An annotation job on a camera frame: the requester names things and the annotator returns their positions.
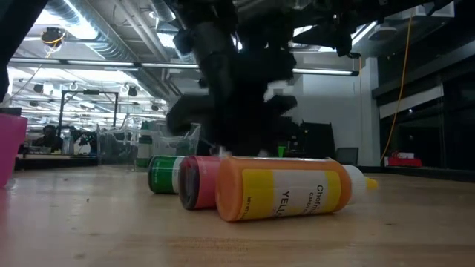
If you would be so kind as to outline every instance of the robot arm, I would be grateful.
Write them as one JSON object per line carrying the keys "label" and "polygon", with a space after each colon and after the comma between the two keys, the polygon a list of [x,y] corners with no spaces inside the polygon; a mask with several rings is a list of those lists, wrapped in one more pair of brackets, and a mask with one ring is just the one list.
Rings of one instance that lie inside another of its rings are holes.
{"label": "robot arm", "polygon": [[[168,126],[179,134],[191,122],[203,123],[208,141],[234,155],[272,150],[276,121],[297,102],[291,96],[265,102],[263,95],[270,82],[292,78],[296,61],[289,41],[295,28],[314,26],[304,33],[311,35],[312,45],[349,56],[357,26],[430,2],[315,0],[303,10],[260,10],[238,21],[231,0],[166,0],[182,26],[174,42],[181,53],[194,54],[209,88],[207,96],[182,96],[167,115]],[[433,8],[448,2],[436,1]]]}

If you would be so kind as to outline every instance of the yellow label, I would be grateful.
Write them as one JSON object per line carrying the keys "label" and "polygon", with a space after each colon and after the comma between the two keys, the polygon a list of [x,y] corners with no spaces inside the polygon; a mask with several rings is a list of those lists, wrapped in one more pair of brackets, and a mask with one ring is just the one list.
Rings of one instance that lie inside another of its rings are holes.
{"label": "yellow label", "polygon": [[341,195],[338,173],[243,170],[241,220],[328,213]]}

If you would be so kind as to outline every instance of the white bottle cap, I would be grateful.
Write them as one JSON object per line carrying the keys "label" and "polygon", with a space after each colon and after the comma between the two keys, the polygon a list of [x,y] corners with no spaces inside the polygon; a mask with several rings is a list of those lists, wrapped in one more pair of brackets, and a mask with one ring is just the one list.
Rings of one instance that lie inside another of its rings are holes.
{"label": "white bottle cap", "polygon": [[351,198],[348,205],[358,202],[369,190],[378,188],[378,183],[364,174],[355,166],[343,165],[351,179]]}

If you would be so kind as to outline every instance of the workbench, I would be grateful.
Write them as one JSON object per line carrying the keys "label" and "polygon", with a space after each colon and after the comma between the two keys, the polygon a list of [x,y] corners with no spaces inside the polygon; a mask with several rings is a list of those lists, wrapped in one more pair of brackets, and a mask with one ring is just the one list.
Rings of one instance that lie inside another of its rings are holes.
{"label": "workbench", "polygon": [[153,195],[113,167],[16,172],[0,190],[0,266],[473,266],[475,184],[371,174],[337,214],[243,223]]}

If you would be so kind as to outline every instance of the ceiling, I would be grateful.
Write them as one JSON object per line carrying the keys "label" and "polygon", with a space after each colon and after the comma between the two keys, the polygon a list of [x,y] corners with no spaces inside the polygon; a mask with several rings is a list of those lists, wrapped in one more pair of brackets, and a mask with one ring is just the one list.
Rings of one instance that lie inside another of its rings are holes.
{"label": "ceiling", "polygon": [[[105,33],[103,34],[105,38],[116,36],[118,42],[121,43],[120,45],[123,45],[123,50],[128,53],[129,59],[137,62],[163,62],[164,59],[170,62],[181,62],[183,60],[189,62],[190,60],[189,58],[180,58],[177,55],[172,42],[177,29],[170,24],[160,22],[157,14],[153,12],[151,0],[51,0],[50,3],[52,1],[56,3],[75,3],[75,7],[78,7],[77,10],[83,16],[80,17],[79,23],[89,22],[88,20],[92,22],[91,19],[94,19],[95,22],[103,22],[103,24],[99,23],[89,27],[95,30],[100,27],[102,33]],[[241,0],[235,1],[235,4],[241,11],[249,8],[257,9],[257,6],[265,7],[269,4],[291,4],[294,7],[300,8],[308,4],[308,2],[302,0]],[[87,28],[74,28],[71,27],[71,24],[65,22],[58,16],[46,10],[43,11],[20,45],[15,56],[45,58],[50,53],[49,57],[52,59],[96,61],[106,59],[103,54],[94,50],[94,45],[97,45],[100,40],[85,39],[89,33]],[[59,48],[48,47],[42,43],[41,34],[47,27],[65,29],[66,35]],[[295,35],[308,29],[297,29]],[[151,37],[147,38],[147,30],[149,30],[149,33],[156,35],[155,43]],[[371,34],[371,31],[368,30],[365,34]],[[361,51],[364,51],[365,47],[374,50],[374,47],[367,43],[367,36],[363,37],[366,38],[360,38],[361,43],[355,47]],[[151,42],[157,44],[157,40],[159,45],[162,46],[161,49],[157,49],[156,45],[150,45]],[[334,51],[325,49],[325,47],[295,49],[295,58],[298,61],[298,67],[351,70],[356,69],[356,65],[358,65],[352,59],[337,57]],[[152,69],[147,70],[146,73],[142,73],[142,70],[140,70],[141,73],[135,73],[121,70],[105,70],[104,68],[101,70],[78,70],[38,68],[38,66],[21,67],[15,65],[14,67],[10,66],[8,71],[10,77],[13,78],[13,86],[10,90],[12,106],[22,107],[25,116],[30,118],[30,123],[33,125],[37,122],[38,127],[45,123],[55,124],[57,122],[61,91],[70,90],[71,88],[76,90],[76,92],[88,89],[118,93],[118,125],[120,125],[127,113],[145,113],[148,116],[164,117],[164,113],[168,110],[166,102],[174,102],[182,93],[206,93],[206,90],[200,89],[197,86],[200,73],[196,70],[164,71],[162,69]],[[152,83],[147,83],[137,78],[144,77],[144,75]],[[43,93],[36,93],[33,90],[35,85],[43,85]],[[130,87],[137,88],[137,96],[128,95]],[[65,105],[65,111],[68,112],[67,116],[65,115],[66,122],[70,120],[72,124],[84,125],[85,128],[89,128],[95,123],[100,124],[102,127],[112,126],[111,114],[113,116],[114,113],[114,104],[112,102],[115,99],[109,99],[105,94],[91,96],[78,93],[75,97],[68,94],[66,98],[68,97],[71,100]],[[85,107],[85,103],[89,103],[89,108]],[[151,109],[154,103],[160,106],[158,111]],[[80,118],[81,113],[84,112],[88,113],[87,119]]]}

